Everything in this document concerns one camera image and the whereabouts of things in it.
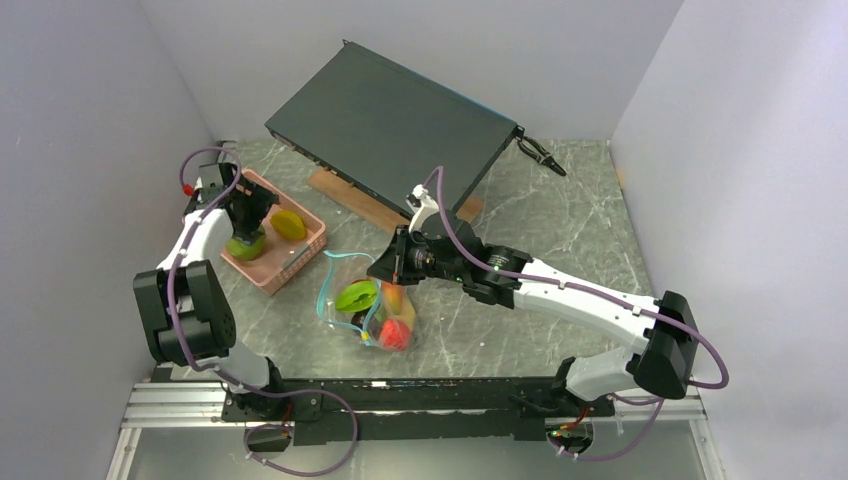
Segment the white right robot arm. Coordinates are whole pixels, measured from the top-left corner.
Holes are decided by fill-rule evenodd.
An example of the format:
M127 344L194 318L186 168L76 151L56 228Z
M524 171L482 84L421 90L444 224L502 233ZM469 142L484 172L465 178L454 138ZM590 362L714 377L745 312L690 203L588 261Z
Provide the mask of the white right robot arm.
M697 324L685 296L667 291L656 299L583 281L528 253L483 243L466 222L458 238L470 258L440 226L400 226L367 273L400 286L452 281L480 303L544 313L615 341L614 350L562 362L550 392L564 415L631 388L662 399L685 397L697 350Z

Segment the clear zip top bag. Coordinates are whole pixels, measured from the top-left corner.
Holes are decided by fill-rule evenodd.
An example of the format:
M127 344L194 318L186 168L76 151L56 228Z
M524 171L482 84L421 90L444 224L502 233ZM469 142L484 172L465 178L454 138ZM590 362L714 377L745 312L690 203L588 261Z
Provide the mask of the clear zip top bag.
M355 335L367 346L406 352L418 343L418 316L404 287L367 273L375 258L362 252L325 251L327 275L316 314L334 330Z

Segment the pink plastic basket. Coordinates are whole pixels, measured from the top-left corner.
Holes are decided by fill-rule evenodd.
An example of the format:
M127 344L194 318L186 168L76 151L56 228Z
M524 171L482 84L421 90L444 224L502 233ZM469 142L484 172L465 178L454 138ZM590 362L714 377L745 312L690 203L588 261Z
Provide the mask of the pink plastic basket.
M245 169L243 176L276 194L278 203L271 207L262 221L266 240L257 258L238 260L226 250L221 251L220 257L259 290L273 296L323 250L327 243L326 225L306 207L255 171ZM273 229L271 217L282 210L294 212L301 218L306 228L304 239L289 240Z

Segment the red tomato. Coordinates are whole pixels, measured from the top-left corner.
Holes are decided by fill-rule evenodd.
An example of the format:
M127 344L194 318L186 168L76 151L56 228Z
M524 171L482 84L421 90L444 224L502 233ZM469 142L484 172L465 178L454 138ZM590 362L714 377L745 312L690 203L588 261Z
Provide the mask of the red tomato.
M412 332L404 322L389 318L382 325L378 343L385 350L402 352L408 349L411 336Z

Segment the orange red pepper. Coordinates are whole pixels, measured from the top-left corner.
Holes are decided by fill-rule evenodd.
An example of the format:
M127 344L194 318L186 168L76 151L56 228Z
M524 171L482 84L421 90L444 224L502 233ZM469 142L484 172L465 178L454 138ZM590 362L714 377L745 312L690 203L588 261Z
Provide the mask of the orange red pepper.
M381 286L385 309L390 315L397 315L403 311L405 302L405 291L402 286L384 282Z

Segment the green star fruit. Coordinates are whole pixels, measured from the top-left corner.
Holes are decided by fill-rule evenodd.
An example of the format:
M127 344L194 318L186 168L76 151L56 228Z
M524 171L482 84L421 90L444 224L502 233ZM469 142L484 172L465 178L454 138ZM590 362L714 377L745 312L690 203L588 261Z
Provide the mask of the green star fruit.
M344 287L335 297L334 305L342 313L367 311L377 300L378 288L369 279L361 279Z

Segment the brown potato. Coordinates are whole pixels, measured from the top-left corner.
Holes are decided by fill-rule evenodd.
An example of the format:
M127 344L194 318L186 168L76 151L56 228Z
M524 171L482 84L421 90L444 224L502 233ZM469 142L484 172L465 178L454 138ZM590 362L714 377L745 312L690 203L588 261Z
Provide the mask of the brown potato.
M351 317L351 324L361 331L364 331L364 330L367 329L367 326L366 326L367 322L368 322L368 312L367 311L356 312Z

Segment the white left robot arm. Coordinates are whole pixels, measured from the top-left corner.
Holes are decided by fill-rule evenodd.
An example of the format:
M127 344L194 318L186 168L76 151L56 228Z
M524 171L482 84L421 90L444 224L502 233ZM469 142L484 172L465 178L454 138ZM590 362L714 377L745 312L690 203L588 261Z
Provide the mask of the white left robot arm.
M201 166L173 249L133 279L152 358L219 374L233 404L264 420L285 411L288 394L274 363L238 340L214 264L228 245L257 258L266 240L262 221L276 202L233 163Z

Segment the yellow lemon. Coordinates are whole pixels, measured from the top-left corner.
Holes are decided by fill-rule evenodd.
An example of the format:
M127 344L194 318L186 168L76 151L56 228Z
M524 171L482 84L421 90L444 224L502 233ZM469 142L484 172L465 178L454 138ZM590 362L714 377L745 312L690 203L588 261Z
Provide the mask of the yellow lemon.
M403 323L410 331L413 331L416 326L417 314L414 306L408 298L405 298L400 311L395 315L395 318Z

